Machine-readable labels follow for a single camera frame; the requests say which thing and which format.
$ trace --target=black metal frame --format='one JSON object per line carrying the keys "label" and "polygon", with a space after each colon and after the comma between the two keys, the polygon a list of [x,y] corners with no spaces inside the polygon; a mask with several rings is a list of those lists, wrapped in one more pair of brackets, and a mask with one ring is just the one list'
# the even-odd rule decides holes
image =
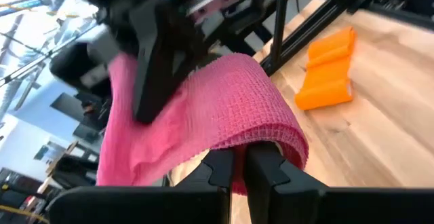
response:
{"label": "black metal frame", "polygon": [[286,11],[287,1],[288,0],[271,1],[269,5],[264,7],[265,13],[263,17],[257,21],[256,24],[251,24],[248,27],[241,30],[235,30],[233,28],[233,23],[234,23],[233,20],[225,19],[224,22],[220,24],[219,27],[217,27],[217,29],[213,31],[213,33],[209,37],[206,38],[205,45],[211,46],[212,44],[220,40],[220,44],[225,45],[232,52],[239,52],[242,54],[253,56],[256,53],[256,51],[245,42],[245,38],[250,33],[255,33],[264,44],[266,44],[269,40],[271,40],[273,38],[273,34],[270,33],[270,31],[267,28],[265,28],[262,23],[271,14],[273,14],[276,11],[276,9],[278,9],[277,3],[285,4],[284,11]]}
{"label": "black metal frame", "polygon": [[[211,150],[175,187],[78,187],[50,206],[50,223],[215,223],[231,219],[232,149]],[[274,143],[245,152],[243,179],[253,224],[432,223],[432,189],[328,187]]]}
{"label": "black metal frame", "polygon": [[294,32],[292,32],[290,36],[283,40],[282,43],[281,36],[283,35],[283,27],[285,24],[285,10],[283,8],[286,8],[286,1],[278,1],[273,44],[277,43],[279,47],[273,45],[271,53],[261,62],[261,66],[267,75],[272,75],[274,72],[280,69],[280,67],[282,67],[290,58],[296,55],[304,46],[312,41],[313,38],[315,38],[344,11],[348,11],[349,14],[353,14],[358,9],[365,9],[376,14],[381,14],[388,18],[394,18],[402,22],[407,22],[409,24],[434,31],[434,22],[426,16],[419,16],[417,14],[400,10],[387,10],[382,6],[372,3],[370,0],[327,0]]}

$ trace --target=yellow cable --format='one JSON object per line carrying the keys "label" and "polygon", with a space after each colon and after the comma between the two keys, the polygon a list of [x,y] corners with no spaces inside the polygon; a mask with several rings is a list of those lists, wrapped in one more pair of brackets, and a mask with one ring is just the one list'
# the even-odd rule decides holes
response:
{"label": "yellow cable", "polygon": [[6,211],[16,213],[16,214],[23,214],[23,215],[28,216],[28,217],[34,217],[34,218],[42,221],[43,223],[50,224],[50,222],[47,219],[41,217],[38,214],[33,214],[29,211],[18,210],[17,208],[13,208],[13,207],[9,207],[9,206],[3,206],[3,205],[0,205],[0,210],[6,210]]}
{"label": "yellow cable", "polygon": [[[20,11],[20,10],[28,10],[28,11],[31,11],[31,12],[37,12],[36,10],[33,10],[31,7],[14,7],[14,6],[10,5],[10,4],[5,4],[5,3],[0,3],[0,7],[8,7],[10,9],[12,9],[12,10],[18,10],[18,11]],[[47,12],[47,14],[54,15],[54,14],[57,14],[57,12],[56,11],[49,11],[49,12]],[[78,17],[80,17],[80,16],[75,15],[75,14],[66,14],[65,16],[67,18],[78,18]]]}

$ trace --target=pink cloth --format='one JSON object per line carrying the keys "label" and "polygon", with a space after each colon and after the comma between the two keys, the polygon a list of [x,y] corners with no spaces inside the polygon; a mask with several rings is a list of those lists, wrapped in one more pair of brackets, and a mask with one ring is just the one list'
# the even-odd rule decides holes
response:
{"label": "pink cloth", "polygon": [[233,191],[245,194],[243,145],[254,141],[278,142],[304,168],[309,147],[300,126],[250,56],[224,56],[192,74],[149,126],[132,119],[136,67],[125,54],[109,67],[113,105],[98,185],[150,185],[203,150],[237,146]]}

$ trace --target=white wall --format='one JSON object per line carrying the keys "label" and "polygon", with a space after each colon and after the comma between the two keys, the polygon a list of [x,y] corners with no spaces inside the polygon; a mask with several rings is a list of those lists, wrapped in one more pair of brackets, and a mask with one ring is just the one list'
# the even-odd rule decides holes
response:
{"label": "white wall", "polygon": [[3,136],[3,139],[0,140],[0,150],[3,146],[3,143],[7,140],[11,131],[16,127],[18,123],[18,119],[12,115],[5,114],[3,119],[1,120],[5,124],[2,128],[0,128],[0,136]]}
{"label": "white wall", "polygon": [[53,79],[38,89],[37,94],[26,101],[18,111],[10,113],[62,140],[71,142],[79,121],[65,115],[50,105],[63,93],[75,95],[77,91],[65,83]]}
{"label": "white wall", "polygon": [[55,138],[36,126],[18,120],[16,127],[5,138],[0,148],[0,168],[6,167],[39,181],[44,181],[47,178],[45,171],[48,165],[33,158],[41,146],[48,141],[65,148],[70,144],[70,142]]}

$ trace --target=desk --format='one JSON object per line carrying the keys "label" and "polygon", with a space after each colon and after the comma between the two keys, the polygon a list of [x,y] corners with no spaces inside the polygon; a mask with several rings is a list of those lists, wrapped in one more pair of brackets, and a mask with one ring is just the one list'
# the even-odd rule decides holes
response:
{"label": "desk", "polygon": [[[323,0],[312,0],[285,26],[284,38]],[[434,34],[359,10],[342,14],[318,35],[351,25],[357,31],[351,61],[354,101],[300,111],[307,47],[271,79],[297,117],[310,145],[306,171],[329,186],[434,187]],[[271,43],[256,53],[260,62]],[[177,183],[204,156],[173,171]],[[234,196],[233,223],[249,223],[246,198]]]}

